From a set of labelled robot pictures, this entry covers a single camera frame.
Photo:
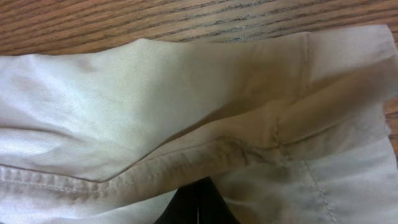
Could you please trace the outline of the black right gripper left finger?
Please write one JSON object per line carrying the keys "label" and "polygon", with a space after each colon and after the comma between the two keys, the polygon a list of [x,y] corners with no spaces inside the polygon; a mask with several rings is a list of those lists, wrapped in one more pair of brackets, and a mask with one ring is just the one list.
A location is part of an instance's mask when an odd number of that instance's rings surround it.
{"label": "black right gripper left finger", "polygon": [[179,188],[154,224],[197,224],[197,199],[195,184]]}

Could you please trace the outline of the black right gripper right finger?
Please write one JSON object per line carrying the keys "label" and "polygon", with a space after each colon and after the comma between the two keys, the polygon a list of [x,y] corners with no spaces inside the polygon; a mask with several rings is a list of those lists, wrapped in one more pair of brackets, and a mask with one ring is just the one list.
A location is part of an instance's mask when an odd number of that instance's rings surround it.
{"label": "black right gripper right finger", "polygon": [[210,177],[197,182],[199,224],[239,224]]}

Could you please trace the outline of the beige khaki shorts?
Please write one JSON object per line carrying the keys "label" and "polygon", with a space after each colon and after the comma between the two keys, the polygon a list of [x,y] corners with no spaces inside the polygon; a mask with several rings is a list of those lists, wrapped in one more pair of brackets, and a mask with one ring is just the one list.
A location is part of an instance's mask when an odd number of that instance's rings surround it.
{"label": "beige khaki shorts", "polygon": [[1,222],[154,223],[210,177],[239,223],[396,223],[396,95],[385,25],[3,56]]}

